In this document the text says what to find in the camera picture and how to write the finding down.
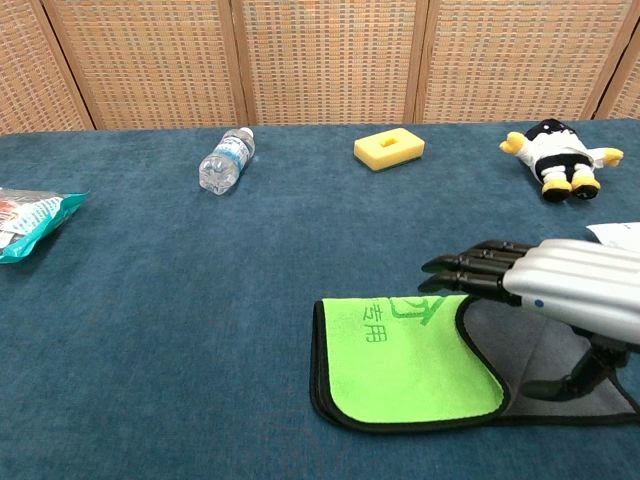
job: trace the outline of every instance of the stuffed toy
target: stuffed toy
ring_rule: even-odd
[[[588,149],[573,128],[555,119],[538,123],[524,135],[509,133],[500,149],[531,169],[549,202],[561,202],[571,194],[582,200],[594,198],[600,183],[593,171],[616,167],[623,156],[617,148]]]

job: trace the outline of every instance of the blue tablecloth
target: blue tablecloth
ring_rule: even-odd
[[[309,401],[315,300],[414,295],[445,252],[640,220],[640,122],[572,124],[626,155],[560,205],[498,149],[531,125],[410,125],[424,157],[381,173],[352,151],[385,126],[255,128],[225,197],[197,179],[222,129],[0,138],[0,186],[90,194],[0,266],[0,478],[637,478],[637,426],[371,436]],[[621,378],[640,393],[638,358]]]

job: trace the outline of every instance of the water bottle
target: water bottle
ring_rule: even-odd
[[[215,150],[200,164],[200,186],[222,195],[238,181],[240,172],[255,150],[250,128],[227,131]]]

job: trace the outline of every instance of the robotic hand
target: robotic hand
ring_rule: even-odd
[[[567,323],[591,348],[573,371],[531,381],[523,395],[548,401],[582,397],[624,367],[640,346],[640,254],[579,240],[540,245],[488,241],[444,255],[422,270],[434,275],[418,289],[459,290]]]

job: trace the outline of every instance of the yellow sponge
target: yellow sponge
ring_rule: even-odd
[[[418,158],[424,152],[424,140],[404,128],[395,128],[359,138],[353,154],[371,170],[378,171]]]

